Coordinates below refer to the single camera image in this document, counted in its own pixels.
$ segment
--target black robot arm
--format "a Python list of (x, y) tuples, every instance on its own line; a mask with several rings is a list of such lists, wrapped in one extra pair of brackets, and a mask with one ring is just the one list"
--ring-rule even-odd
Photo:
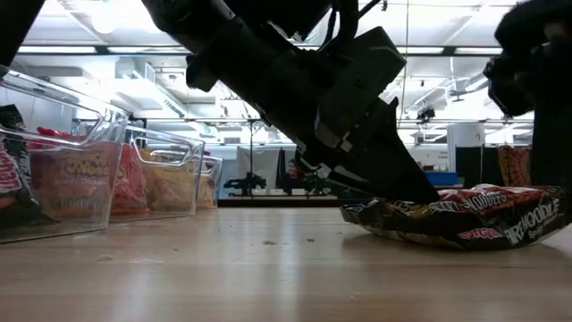
[[(379, 98), (406, 61), (381, 27), (355, 38), (358, 0), (142, 1), (192, 53), (187, 84), (226, 84), (298, 145), (302, 168), (379, 197), (438, 198), (397, 134), (397, 99)], [(307, 37), (332, 7), (341, 30), (320, 50), (288, 40)]]

